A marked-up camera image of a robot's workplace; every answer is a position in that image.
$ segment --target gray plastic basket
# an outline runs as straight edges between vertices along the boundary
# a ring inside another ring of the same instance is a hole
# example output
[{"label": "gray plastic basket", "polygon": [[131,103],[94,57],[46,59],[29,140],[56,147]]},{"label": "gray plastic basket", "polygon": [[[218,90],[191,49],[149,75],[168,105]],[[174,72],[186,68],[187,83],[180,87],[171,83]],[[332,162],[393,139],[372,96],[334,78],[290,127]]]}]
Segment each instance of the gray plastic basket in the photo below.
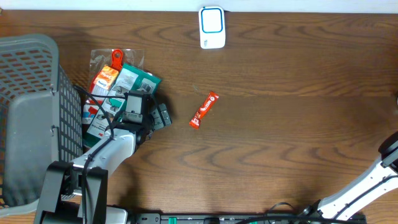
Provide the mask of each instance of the gray plastic basket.
[{"label": "gray plastic basket", "polygon": [[0,217],[34,211],[51,162],[81,154],[80,97],[56,43],[0,39]]}]

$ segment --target clear plastic bag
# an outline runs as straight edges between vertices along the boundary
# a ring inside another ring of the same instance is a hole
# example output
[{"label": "clear plastic bag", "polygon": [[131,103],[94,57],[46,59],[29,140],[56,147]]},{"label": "clear plastic bag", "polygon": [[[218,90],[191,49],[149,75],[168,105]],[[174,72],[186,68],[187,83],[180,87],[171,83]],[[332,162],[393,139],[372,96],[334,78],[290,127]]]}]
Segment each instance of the clear plastic bag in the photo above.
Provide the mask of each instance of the clear plastic bag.
[{"label": "clear plastic bag", "polygon": [[[114,49],[96,49],[91,51],[90,76],[88,86],[94,77],[105,65],[112,64],[112,52]],[[144,50],[120,49],[123,51],[122,63],[144,69]]]}]

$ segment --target wood grain surface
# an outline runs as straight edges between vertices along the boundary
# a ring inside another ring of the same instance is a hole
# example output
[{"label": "wood grain surface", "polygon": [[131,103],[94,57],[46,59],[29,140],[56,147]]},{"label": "wood grain surface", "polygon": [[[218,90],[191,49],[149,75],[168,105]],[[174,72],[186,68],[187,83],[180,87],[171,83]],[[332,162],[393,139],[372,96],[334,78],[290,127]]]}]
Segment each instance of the wood grain surface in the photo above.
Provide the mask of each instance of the wood grain surface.
[{"label": "wood grain surface", "polygon": [[[43,33],[87,86],[92,49],[144,49],[173,125],[109,180],[108,203],[165,213],[301,210],[369,167],[398,129],[398,15],[226,13],[202,50],[194,12],[4,11],[0,36]],[[210,90],[219,101],[188,125]],[[396,223],[398,191],[363,209]],[[30,223],[34,214],[0,223]]]}]

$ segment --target basket bottom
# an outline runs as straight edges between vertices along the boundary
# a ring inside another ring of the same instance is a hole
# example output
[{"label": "basket bottom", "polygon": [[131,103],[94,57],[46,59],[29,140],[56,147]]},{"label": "basket bottom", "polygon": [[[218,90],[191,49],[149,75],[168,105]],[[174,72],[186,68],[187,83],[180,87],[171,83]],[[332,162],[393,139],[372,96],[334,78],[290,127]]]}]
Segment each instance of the basket bottom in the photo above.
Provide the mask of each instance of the basket bottom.
[{"label": "basket bottom", "polygon": [[52,94],[17,97],[7,116],[3,197],[16,207],[40,197],[44,175],[52,160]]}]

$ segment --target red plastic handle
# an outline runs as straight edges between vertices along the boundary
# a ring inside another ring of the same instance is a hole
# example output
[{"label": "red plastic handle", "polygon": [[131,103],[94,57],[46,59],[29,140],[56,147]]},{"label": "red plastic handle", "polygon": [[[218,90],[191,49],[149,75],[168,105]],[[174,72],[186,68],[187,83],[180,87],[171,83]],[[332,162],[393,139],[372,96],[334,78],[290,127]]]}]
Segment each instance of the red plastic handle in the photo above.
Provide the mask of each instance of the red plastic handle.
[{"label": "red plastic handle", "polygon": [[112,65],[111,68],[116,69],[117,71],[120,72],[122,70],[122,59],[123,59],[123,51],[120,49],[115,49],[112,52]]}]

